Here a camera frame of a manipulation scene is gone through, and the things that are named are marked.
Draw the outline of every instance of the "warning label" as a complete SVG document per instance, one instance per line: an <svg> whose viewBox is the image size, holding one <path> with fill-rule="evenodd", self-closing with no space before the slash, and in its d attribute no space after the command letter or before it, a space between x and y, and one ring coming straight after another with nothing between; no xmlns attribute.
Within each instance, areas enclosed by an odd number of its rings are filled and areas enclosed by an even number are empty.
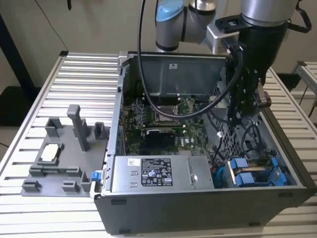
<svg viewBox="0 0 317 238"><path fill-rule="evenodd" d="M170 159L142 159L143 186L173 186Z"/></svg>

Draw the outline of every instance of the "motherboard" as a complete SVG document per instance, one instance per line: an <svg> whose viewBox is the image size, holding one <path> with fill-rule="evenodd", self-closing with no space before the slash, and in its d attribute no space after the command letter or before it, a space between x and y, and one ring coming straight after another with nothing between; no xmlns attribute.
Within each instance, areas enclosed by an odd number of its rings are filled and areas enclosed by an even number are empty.
<svg viewBox="0 0 317 238"><path fill-rule="evenodd" d="M193 98L176 98L159 106L174 115L196 111L199 105ZM147 101L137 98L124 107L126 155L189 155L213 154L209 138L200 117L190 120L172 120L156 113Z"/></svg>

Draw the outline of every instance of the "black wire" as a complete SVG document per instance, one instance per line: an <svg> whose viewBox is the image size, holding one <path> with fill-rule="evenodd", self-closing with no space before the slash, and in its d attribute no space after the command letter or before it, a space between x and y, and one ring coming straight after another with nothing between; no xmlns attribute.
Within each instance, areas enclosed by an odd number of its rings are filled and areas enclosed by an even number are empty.
<svg viewBox="0 0 317 238"><path fill-rule="evenodd" d="M157 26L157 14L158 14L158 6L159 6L159 0L157 0L157 4L155 5L155 26Z"/></svg>
<svg viewBox="0 0 317 238"><path fill-rule="evenodd" d="M209 123L213 126L213 128L218 132L218 131L220 131L219 130L219 128L216 126L216 124L215 123L213 123L213 121L212 121L212 119L211 119L211 117L210 117L210 115L209 115L209 113L206 113L207 114L207 117L208 117L208 120L209 120Z"/></svg>
<svg viewBox="0 0 317 238"><path fill-rule="evenodd" d="M9 148L9 146L8 146L8 145L3 144L3 143L1 143L1 142L0 142L0 145L4 146L4 147L6 147L6 148Z"/></svg>
<svg viewBox="0 0 317 238"><path fill-rule="evenodd" d="M306 87L306 89L305 89L305 91L304 91L304 93L303 93L303 95L302 95L302 98L301 98L301 101L299 102L299 105L302 104L302 101L303 101L303 99L304 99L304 97L305 97L305 94L306 94L306 92L307 92L307 89L308 89L308 86Z"/></svg>
<svg viewBox="0 0 317 238"><path fill-rule="evenodd" d="M218 153L219 153L219 150L220 150L221 146L222 146L222 137L220 137L219 146L218 146L218 148L217 148L217 150L216 150L216 153L215 153L214 156L213 156L213 161L215 161L215 159L216 159L216 157L217 157L217 155L218 155Z"/></svg>
<svg viewBox="0 0 317 238"><path fill-rule="evenodd" d="M63 45L65 46L66 50L68 50L67 46L65 45L64 41L61 39L61 37L59 36L59 34L55 31L55 29L53 28L50 20L48 19L48 17L46 16L45 12L43 11L43 9L41 8L40 4L38 3L37 0L34 0L36 2L36 4L39 6L40 10L42 11L43 15L45 16L46 20L48 21L50 27L52 28L52 30L55 32L55 34L58 36L58 38L60 39L60 41L63 43Z"/></svg>
<svg viewBox="0 0 317 238"><path fill-rule="evenodd" d="M312 107L311 112L310 112L309 115L308 115L308 118L311 118L311 116L312 116L313 113L314 113L314 110L315 110L315 107Z"/></svg>
<svg viewBox="0 0 317 238"><path fill-rule="evenodd" d="M222 118L218 117L212 110L210 111L210 114L211 114L214 118L216 118L218 121L223 122L223 123L225 123L225 124L227 124L227 125L230 125L230 122L228 122L228 121L225 120L225 119L222 119Z"/></svg>
<svg viewBox="0 0 317 238"><path fill-rule="evenodd" d="M222 99L225 98L225 96L230 92L231 88L236 85L237 81L240 78L241 72L243 70L243 55L240 51L236 52L236 56L238 58L238 65L236 68L236 71L231 79L231 81L229 82L229 84L226 86L226 88L216 97L216 99L210 103L208 106L206 106L205 108L191 113L191 114L187 114L187 115L171 115L171 114L167 114L165 112L162 112L159 108L157 108L157 106L153 103L153 101L151 100L151 97L146 89L145 86L145 76L144 76L144 71L143 71L143 63L141 60L141 38L142 38L142 23L143 23L143 13L144 13L144 7L145 7L145 2L146 0L142 0L141 3L141 9L140 9L140 16L139 16L139 26L138 26L138 46L137 46L137 52L138 52L138 62L139 62L139 70L141 73L141 80L142 80L142 86L144 88L144 93L147 96L147 99L151 105L151 107L154 109L154 111L156 111L157 113L170 118L170 119L176 119L176 120L184 120L184 119L192 119L198 116L201 116L203 114L205 114L206 112L209 112L212 108L214 108Z"/></svg>
<svg viewBox="0 0 317 238"><path fill-rule="evenodd" d="M196 12L196 16L197 16L197 19L199 21L199 24L205 29L207 30L207 27L204 25L204 23L202 22L202 20L200 19L199 17L199 13L198 13L198 9L197 9L197 0L195 0L195 12Z"/></svg>
<svg viewBox="0 0 317 238"><path fill-rule="evenodd" d="M261 138L261 135L260 135L260 130L258 128L258 126L256 124L251 124L247 129L246 131L244 132L243 136L242 136L242 140L241 140L241 149L242 149L242 152L246 155L247 152L246 150L244 149L244 141L246 139L246 136L248 134L248 132L254 128L256 131L257 131L257 134L258 134L258 139L259 139L259 144L258 144L258 148L260 151L262 150L262 147L263 147L263 144L262 144L262 138Z"/></svg>

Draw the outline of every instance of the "blue latch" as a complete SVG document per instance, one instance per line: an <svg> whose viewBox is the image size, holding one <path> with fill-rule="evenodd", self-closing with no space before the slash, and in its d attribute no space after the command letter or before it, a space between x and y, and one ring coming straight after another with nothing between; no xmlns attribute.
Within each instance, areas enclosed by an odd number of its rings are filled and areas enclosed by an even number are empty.
<svg viewBox="0 0 317 238"><path fill-rule="evenodd" d="M91 181L101 182L101 176L102 176L101 172L92 172Z"/></svg>

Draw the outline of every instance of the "aluminum extrusion table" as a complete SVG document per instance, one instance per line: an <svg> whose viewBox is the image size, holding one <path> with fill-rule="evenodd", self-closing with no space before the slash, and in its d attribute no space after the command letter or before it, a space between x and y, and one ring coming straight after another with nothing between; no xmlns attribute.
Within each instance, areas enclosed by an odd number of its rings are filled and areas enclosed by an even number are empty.
<svg viewBox="0 0 317 238"><path fill-rule="evenodd" d="M88 125L96 121L111 125L117 61L117 55L78 53L58 58L0 163L0 235L111 237L105 232L91 198L22 197L20 191L46 135L44 126L49 117L58 116L62 124L71 124L67 108L69 104L79 104L80 116ZM271 110L317 181L316 128L272 69L267 73L264 88L272 98ZM264 228L144 234L143 237L313 238L317 237L317 196L301 207L284 210Z"/></svg>

